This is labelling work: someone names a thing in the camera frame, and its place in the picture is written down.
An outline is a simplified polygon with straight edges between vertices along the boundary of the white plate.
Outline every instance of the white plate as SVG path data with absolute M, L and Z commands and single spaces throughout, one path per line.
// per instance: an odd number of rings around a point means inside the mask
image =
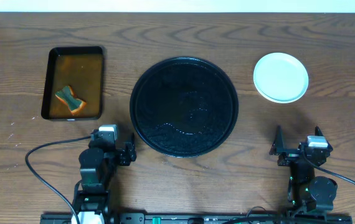
M 291 103 L 305 94 L 309 77 L 298 59 L 284 53 L 272 53 L 258 61 L 253 71 L 253 82 L 266 99 Z

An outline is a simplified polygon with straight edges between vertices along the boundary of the sponge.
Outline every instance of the sponge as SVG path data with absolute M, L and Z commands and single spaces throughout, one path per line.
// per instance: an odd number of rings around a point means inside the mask
M 68 109 L 71 111 L 72 115 L 79 113 L 85 107 L 86 102 L 78 99 L 75 96 L 71 86 L 65 86 L 62 90 L 55 93 L 57 99 L 59 99 L 63 104 L 68 106 Z

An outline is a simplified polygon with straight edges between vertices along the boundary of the white wall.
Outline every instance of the white wall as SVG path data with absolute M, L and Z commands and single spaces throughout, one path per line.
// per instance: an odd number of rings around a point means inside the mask
M 355 0 L 0 0 L 0 12 L 355 12 Z

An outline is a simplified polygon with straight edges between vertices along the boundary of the wood grain surface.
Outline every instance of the wood grain surface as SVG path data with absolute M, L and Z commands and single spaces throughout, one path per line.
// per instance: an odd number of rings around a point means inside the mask
M 86 45 L 106 48 L 102 117 L 43 120 L 50 49 Z M 271 52 L 305 65 L 310 85 L 302 99 L 279 105 L 256 91 L 253 68 Z M 355 14 L 0 13 L 0 223 L 38 223 L 43 212 L 68 212 L 30 173 L 26 152 L 101 124 L 133 132 L 129 100 L 136 81 L 156 62 L 182 55 L 214 62 L 231 78 L 240 102 L 235 129 L 219 148 L 191 159 L 164 156 L 137 138 L 137 161 L 119 169 L 112 183 L 117 209 L 245 213 L 256 205 L 289 206 L 289 168 L 268 155 L 278 124 L 291 146 L 319 125 L 334 147 L 323 167 L 355 180 Z M 41 149 L 32 165 L 71 200 L 87 144 Z M 355 186 L 334 180 L 334 212 L 355 222 Z

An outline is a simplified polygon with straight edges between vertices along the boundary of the round black tray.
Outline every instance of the round black tray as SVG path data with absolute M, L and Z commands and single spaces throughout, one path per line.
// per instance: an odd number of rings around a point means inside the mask
M 153 149 L 174 157 L 200 156 L 232 132 L 239 101 L 228 76 L 192 57 L 164 60 L 149 68 L 130 98 L 137 133 Z

